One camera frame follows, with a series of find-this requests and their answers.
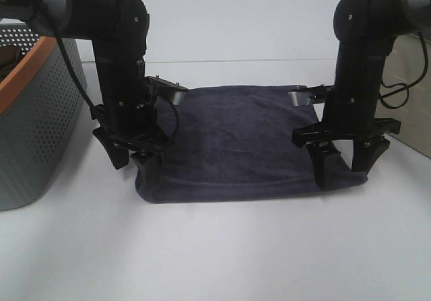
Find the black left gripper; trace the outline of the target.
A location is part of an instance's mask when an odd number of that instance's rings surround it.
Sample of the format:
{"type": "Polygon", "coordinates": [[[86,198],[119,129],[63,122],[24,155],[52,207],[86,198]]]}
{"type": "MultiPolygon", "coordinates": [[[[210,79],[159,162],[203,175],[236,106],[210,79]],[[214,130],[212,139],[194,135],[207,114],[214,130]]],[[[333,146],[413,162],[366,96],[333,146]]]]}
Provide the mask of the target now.
{"type": "Polygon", "coordinates": [[[138,183],[159,183],[163,158],[160,154],[138,152],[161,152],[168,149],[174,141],[175,132],[167,135],[158,125],[158,113],[155,107],[137,109],[138,121],[132,121],[132,126],[126,133],[113,131],[108,123],[105,107],[95,107],[90,110],[91,118],[97,120],[100,127],[92,131],[102,144],[112,165],[116,170],[129,163],[129,151],[137,166],[138,183]]]}

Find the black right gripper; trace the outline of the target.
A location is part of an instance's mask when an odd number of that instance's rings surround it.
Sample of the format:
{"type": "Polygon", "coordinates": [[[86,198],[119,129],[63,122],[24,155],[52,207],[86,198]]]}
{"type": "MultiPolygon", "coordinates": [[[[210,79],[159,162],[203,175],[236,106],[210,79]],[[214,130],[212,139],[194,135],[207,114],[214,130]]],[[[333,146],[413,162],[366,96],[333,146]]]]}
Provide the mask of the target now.
{"type": "Polygon", "coordinates": [[[399,134],[401,122],[392,118],[376,118],[366,131],[347,131],[318,122],[292,131],[292,143],[297,147],[308,145],[314,179],[318,187],[327,189],[336,171],[347,168],[341,152],[333,142],[354,140],[353,172],[369,173],[374,163],[385,153],[390,141],[379,137],[386,133],[399,134]]]}

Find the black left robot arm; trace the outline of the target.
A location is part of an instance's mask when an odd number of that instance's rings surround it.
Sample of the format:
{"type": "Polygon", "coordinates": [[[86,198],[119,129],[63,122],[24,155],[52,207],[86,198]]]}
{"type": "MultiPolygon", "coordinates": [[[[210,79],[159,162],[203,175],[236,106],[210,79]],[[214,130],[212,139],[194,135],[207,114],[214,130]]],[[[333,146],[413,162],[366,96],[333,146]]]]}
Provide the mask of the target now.
{"type": "Polygon", "coordinates": [[[1,0],[1,17],[23,21],[58,43],[91,41],[102,95],[101,104],[90,105],[100,125],[93,134],[115,168],[134,161],[142,185],[155,187],[174,141],[157,123],[156,102],[175,108],[187,89],[145,74],[150,17],[143,1],[1,0]]]}

